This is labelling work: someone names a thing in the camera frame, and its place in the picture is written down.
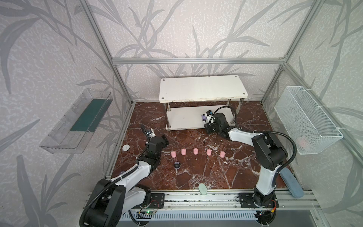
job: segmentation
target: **wire basket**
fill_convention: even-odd
[[[299,154],[317,154],[343,138],[321,106],[301,86],[288,86],[275,110]]]

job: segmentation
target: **clear plastic bin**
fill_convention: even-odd
[[[112,100],[111,92],[86,88],[40,147],[51,153],[83,153]]]

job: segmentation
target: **light green sponge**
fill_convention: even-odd
[[[203,183],[198,185],[198,189],[202,195],[206,195],[208,192],[207,187]]]

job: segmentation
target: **white disc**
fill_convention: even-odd
[[[123,151],[128,151],[130,149],[130,145],[126,144],[122,147]]]

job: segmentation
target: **black round object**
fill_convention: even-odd
[[[174,163],[174,168],[179,169],[180,168],[180,162],[175,162]]]

